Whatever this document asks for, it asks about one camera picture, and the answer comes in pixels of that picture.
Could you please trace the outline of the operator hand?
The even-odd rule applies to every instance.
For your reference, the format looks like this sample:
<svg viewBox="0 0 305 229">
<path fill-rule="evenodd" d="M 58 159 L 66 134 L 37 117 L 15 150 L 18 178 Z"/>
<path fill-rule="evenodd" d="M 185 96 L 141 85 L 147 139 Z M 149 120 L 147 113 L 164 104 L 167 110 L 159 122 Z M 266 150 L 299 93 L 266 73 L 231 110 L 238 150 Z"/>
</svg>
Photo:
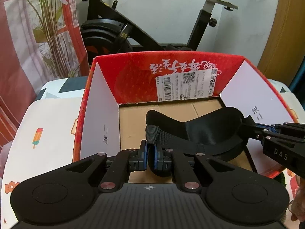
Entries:
<svg viewBox="0 0 305 229">
<path fill-rule="evenodd" d="M 296 181 L 298 184 L 298 190 L 289 211 L 292 213 L 292 221 L 299 220 L 300 222 L 304 222 L 304 178 L 296 175 Z"/>
</svg>

